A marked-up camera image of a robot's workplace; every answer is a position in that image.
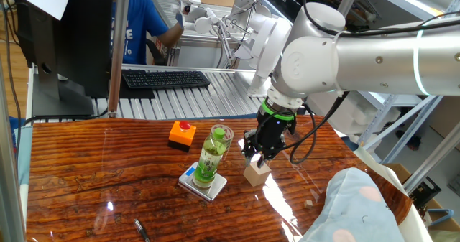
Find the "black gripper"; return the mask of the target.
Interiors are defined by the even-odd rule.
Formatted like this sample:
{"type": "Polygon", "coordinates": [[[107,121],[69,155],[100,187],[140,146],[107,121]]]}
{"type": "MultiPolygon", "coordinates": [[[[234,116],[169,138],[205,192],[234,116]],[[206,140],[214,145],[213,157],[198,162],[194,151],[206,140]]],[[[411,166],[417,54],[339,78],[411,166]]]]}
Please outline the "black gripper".
{"type": "Polygon", "coordinates": [[[273,160],[279,152],[284,149],[285,142],[283,133],[288,129],[294,132],[296,126],[296,113],[281,111],[270,114],[268,112],[257,113],[257,141],[255,139],[256,129],[244,131],[244,146],[241,154],[245,158],[245,166],[251,164],[252,157],[260,153],[257,167],[262,168],[267,162],[273,160]]]}

